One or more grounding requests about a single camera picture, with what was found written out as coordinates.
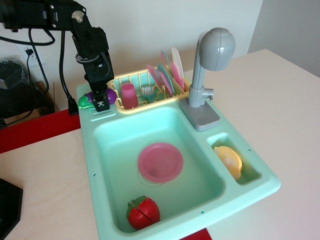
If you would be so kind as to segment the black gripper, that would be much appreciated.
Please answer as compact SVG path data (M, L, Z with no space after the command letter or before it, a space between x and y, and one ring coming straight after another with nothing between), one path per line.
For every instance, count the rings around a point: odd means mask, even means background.
M75 57L82 64L85 71L84 78L88 81L91 91L91 100L97 112L110 109L109 99L106 92L107 83L115 78L109 49L98 50L90 54L85 49L77 49Z

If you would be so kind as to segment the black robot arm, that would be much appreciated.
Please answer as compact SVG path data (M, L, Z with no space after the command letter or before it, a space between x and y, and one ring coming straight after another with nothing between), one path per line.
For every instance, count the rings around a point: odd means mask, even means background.
M90 24L86 7L74 0L2 0L0 22L12 32L23 28L71 32L95 110L110 109L107 83L114 72L109 45L104 30Z

